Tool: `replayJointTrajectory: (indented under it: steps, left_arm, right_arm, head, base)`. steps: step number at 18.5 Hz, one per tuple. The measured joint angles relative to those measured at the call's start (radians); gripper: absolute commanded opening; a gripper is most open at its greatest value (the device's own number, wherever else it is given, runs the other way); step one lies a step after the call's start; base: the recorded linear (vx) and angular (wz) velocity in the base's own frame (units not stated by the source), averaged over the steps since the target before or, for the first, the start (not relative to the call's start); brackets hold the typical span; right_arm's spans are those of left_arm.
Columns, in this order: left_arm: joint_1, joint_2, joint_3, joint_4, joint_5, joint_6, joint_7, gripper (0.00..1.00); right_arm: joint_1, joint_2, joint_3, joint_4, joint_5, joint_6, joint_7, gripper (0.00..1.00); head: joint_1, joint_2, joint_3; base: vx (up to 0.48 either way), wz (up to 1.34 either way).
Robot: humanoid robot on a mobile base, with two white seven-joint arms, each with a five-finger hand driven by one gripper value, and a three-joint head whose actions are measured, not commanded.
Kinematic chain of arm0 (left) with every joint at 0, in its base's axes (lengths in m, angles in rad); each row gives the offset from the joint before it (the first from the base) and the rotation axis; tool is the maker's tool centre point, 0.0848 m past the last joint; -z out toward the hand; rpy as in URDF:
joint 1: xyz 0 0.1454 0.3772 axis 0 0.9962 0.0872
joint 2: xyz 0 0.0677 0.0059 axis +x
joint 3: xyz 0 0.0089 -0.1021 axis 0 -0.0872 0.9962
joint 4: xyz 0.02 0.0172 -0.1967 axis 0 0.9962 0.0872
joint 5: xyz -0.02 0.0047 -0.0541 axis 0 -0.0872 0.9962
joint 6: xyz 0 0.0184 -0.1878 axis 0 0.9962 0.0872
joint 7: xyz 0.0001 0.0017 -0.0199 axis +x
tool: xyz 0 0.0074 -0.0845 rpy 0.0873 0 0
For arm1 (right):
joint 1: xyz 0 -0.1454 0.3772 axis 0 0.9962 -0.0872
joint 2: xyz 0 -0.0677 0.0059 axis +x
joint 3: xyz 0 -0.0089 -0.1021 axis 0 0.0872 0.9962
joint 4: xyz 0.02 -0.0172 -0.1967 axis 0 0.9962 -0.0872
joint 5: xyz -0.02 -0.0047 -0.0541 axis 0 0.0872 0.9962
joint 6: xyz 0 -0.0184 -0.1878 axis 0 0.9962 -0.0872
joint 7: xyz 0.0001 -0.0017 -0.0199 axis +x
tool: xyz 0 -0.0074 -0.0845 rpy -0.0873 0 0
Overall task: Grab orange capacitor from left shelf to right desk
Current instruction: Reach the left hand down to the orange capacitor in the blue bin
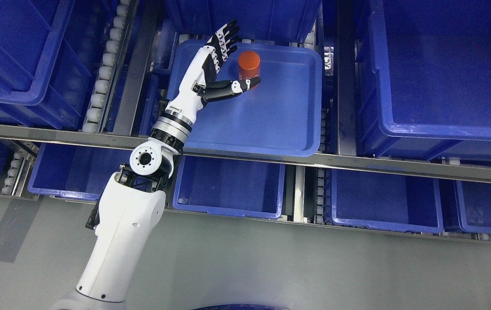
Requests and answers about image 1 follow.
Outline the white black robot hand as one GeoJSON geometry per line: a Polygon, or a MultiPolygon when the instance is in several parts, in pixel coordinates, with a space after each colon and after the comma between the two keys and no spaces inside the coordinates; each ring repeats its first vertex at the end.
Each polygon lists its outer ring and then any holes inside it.
{"type": "Polygon", "coordinates": [[[216,80],[224,63],[238,49],[238,32],[237,20],[232,20],[198,49],[182,78],[178,95],[168,103],[163,117],[192,125],[208,103],[235,98],[261,83],[260,77],[216,80]]]}

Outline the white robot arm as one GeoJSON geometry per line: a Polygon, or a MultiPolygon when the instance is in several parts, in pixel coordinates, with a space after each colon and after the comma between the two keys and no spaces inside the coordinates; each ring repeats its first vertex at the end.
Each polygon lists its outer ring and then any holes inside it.
{"type": "Polygon", "coordinates": [[[127,293],[151,230],[164,212],[164,187],[193,120],[162,114],[129,163],[113,173],[92,214],[96,243],[75,288],[53,310],[125,310],[127,293]]]}

